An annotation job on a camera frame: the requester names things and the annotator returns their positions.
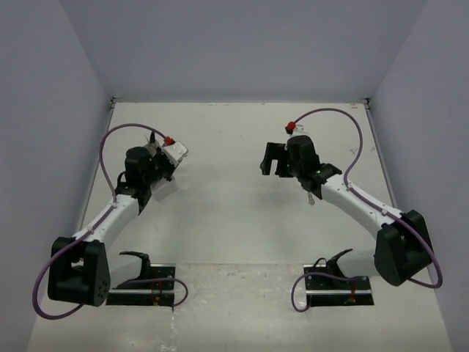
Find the small ornate steel spoon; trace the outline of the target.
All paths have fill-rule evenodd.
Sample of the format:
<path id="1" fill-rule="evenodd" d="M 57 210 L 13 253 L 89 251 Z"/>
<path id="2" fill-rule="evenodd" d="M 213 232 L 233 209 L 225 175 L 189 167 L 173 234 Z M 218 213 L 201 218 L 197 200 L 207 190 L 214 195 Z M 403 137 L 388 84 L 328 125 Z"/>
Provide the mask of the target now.
<path id="1" fill-rule="evenodd" d="M 307 196 L 308 196 L 308 202 L 310 206 L 314 206 L 315 205 L 314 195 L 311 192 L 308 192 Z"/>

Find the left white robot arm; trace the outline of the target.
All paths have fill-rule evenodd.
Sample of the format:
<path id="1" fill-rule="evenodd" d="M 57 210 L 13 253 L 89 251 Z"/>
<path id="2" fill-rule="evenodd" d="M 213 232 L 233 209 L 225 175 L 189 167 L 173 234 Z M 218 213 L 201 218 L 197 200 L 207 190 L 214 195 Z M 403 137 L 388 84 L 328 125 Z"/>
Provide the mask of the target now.
<path id="1" fill-rule="evenodd" d="M 181 142 L 163 147 L 134 147 L 126 152 L 107 208 L 70 238 L 57 238 L 51 248 L 48 297 L 54 301 L 98 307 L 111 289 L 154 280 L 148 254 L 123 251 L 110 264 L 107 251 L 121 232 L 147 206 L 156 186 L 173 181 L 175 169 L 188 154 Z"/>

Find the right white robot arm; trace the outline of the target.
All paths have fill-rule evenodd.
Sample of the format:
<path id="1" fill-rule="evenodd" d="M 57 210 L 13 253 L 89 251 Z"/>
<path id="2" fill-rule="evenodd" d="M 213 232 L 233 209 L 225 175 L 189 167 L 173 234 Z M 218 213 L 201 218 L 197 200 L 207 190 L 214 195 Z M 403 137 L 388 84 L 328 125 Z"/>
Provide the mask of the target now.
<path id="1" fill-rule="evenodd" d="M 272 170 L 274 161 L 277 167 Z M 285 144 L 267 143 L 260 169 L 264 175 L 296 178 L 310 197 L 342 210 L 374 239 L 371 249 L 345 249 L 328 260 L 327 279 L 333 287 L 343 288 L 362 276 L 380 276 L 400 286 L 432 264 L 423 216 L 414 210 L 403 213 L 365 194 L 340 169 L 320 162 L 308 136 L 293 136 Z"/>

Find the clear plastic utensil container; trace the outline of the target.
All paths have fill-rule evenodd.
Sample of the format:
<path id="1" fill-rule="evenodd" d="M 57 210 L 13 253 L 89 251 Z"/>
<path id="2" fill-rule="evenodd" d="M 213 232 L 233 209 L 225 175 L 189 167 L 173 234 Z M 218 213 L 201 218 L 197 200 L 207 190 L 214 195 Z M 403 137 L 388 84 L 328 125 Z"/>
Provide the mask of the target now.
<path id="1" fill-rule="evenodd" d="M 151 187 L 152 198 L 161 202 L 163 199 L 171 196 L 178 189 L 177 181 L 175 179 L 166 180 L 163 179 L 158 183 L 155 183 Z"/>

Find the left corner metal bracket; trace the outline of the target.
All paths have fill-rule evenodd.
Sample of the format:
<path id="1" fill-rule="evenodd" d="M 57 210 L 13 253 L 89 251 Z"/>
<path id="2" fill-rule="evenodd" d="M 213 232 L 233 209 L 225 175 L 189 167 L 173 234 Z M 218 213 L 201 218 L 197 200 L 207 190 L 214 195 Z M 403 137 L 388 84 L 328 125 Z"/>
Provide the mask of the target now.
<path id="1" fill-rule="evenodd" d="M 122 100 L 121 97 L 113 96 L 113 97 L 110 99 L 110 106 L 109 106 L 109 109 L 110 109 L 110 110 L 113 110 L 113 109 L 115 108 L 115 105 L 116 105 L 117 103 L 119 103 L 121 100 Z"/>

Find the corner metal bracket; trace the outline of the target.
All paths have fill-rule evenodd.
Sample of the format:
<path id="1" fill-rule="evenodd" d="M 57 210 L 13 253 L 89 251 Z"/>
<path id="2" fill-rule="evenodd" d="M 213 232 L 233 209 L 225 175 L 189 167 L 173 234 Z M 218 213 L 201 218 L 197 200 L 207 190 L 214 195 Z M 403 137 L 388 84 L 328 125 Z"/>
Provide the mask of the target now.
<path id="1" fill-rule="evenodd" d="M 122 100 L 121 97 L 113 96 L 113 97 L 110 99 L 110 106 L 109 106 L 109 109 L 110 109 L 110 110 L 113 110 L 113 109 L 115 108 L 115 105 L 116 105 L 117 103 L 119 103 L 121 100 Z"/>
<path id="2" fill-rule="evenodd" d="M 359 103 L 362 103 L 365 110 L 370 110 L 371 108 L 371 98 L 360 98 Z"/>

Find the right corner metal bracket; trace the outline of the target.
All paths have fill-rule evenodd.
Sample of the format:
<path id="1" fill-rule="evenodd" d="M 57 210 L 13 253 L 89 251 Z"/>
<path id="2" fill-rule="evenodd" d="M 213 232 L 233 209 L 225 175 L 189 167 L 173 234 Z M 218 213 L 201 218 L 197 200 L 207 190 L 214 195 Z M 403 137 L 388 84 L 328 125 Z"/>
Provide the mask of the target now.
<path id="1" fill-rule="evenodd" d="M 362 103 L 365 110 L 370 110 L 371 108 L 371 98 L 360 98 L 359 103 Z"/>

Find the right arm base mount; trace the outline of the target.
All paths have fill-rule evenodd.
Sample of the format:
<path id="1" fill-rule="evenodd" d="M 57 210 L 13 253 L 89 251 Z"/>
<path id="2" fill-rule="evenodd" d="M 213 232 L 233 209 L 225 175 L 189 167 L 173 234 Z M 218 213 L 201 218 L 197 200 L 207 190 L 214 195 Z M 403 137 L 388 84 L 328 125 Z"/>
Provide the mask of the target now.
<path id="1" fill-rule="evenodd" d="M 369 277 L 354 276 L 346 279 L 339 270 L 338 261 L 352 249 L 345 249 L 330 259 L 320 257 L 313 264 L 303 266 L 303 274 L 294 282 L 290 301 L 292 308 L 304 313 L 312 307 L 355 307 L 373 306 L 371 282 Z M 304 282 L 306 289 L 306 303 L 299 307 L 295 303 L 295 291 Z"/>

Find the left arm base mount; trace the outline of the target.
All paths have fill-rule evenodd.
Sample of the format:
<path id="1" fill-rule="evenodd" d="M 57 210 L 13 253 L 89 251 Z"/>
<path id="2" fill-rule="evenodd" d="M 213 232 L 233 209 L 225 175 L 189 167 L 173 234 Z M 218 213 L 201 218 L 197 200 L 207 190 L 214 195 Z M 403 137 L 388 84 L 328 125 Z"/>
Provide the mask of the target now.
<path id="1" fill-rule="evenodd" d="M 154 263 L 143 252 L 120 252 L 111 261 L 106 305 L 178 307 L 188 298 L 188 286 L 176 277 L 176 269 L 174 263 Z"/>

